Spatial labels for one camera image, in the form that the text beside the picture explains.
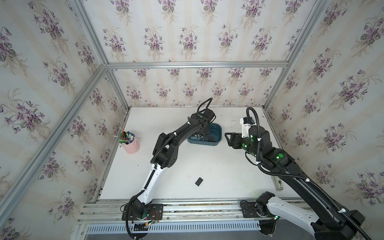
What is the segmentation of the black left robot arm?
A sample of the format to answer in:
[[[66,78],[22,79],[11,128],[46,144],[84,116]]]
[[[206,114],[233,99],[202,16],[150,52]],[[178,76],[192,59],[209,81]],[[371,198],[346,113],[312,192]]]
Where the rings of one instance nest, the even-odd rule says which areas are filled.
[[[150,161],[151,171],[140,192],[124,205],[123,221],[143,220],[147,217],[156,187],[163,173],[175,164],[179,147],[185,140],[194,137],[200,142],[214,142],[214,137],[210,136],[210,124],[216,119],[215,113],[209,109],[212,101],[213,98],[209,98],[202,102],[180,128],[172,133],[159,135]]]

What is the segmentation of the black eraser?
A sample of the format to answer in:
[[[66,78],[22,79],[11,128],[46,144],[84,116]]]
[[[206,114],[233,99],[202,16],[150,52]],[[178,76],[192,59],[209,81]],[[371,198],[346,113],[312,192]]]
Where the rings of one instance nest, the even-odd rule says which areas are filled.
[[[200,186],[202,182],[203,182],[203,179],[202,178],[198,178],[198,180],[195,182],[195,184],[197,186]]]

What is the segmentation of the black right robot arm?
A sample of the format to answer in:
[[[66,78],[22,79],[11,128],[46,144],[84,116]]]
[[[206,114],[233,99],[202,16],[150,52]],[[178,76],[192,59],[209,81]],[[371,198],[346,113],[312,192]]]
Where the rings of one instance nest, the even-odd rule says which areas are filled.
[[[252,107],[240,120],[241,133],[225,133],[233,149],[242,149],[249,163],[269,176],[278,177],[289,185],[313,210],[308,213],[295,205],[264,192],[255,209],[260,216],[275,215],[307,231],[317,240],[352,240],[357,233],[364,239],[371,237],[363,230],[365,217],[357,210],[349,210],[314,182],[283,149],[272,145],[270,133],[260,125],[259,116]]]

